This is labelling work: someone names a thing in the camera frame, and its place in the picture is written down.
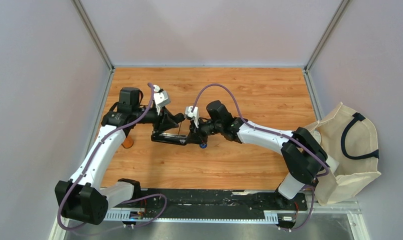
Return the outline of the black stapler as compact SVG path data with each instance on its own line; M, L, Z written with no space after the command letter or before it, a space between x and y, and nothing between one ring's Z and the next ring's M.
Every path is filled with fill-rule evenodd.
M177 125L179 130L181 129L181 123ZM164 143L164 144L171 144L171 145L178 145L178 146L185 146L187 145L187 135L184 134L174 134L174 133L153 133L151 134L151 141L157 143Z

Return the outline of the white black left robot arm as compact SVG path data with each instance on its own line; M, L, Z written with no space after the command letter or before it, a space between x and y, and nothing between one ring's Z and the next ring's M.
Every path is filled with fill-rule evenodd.
M142 104L143 92L136 87L124 87L101 120L98 136L79 168L69 180L60 180L54 189L59 205L57 223L65 230L61 218L84 224L99 225L111 208L126 203L137 207L143 200L141 185L136 180L122 178L114 185L101 188L104 175L119 147L132 145L129 138L136 124L151 124L156 133L177 128L183 114L166 109L171 100L166 90L148 84L151 93L147 105Z

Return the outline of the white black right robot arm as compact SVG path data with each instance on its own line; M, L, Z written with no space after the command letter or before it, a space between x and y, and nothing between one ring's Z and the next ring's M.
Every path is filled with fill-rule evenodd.
M184 115L190 120L186 143L205 148L208 136L220 134L230 142L252 144L280 154L289 171L274 196L275 204L280 209L288 209L304 186L315 185L315 178L334 173L339 166L306 128L278 130L233 117L219 100L209 103L206 109L210 118L204 121L198 107L186 107Z

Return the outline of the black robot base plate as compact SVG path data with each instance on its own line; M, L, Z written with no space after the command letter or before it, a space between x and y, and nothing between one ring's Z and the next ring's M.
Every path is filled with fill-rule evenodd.
M287 200L271 190L143 188L146 200L110 209L105 221L276 224L309 211L305 194Z

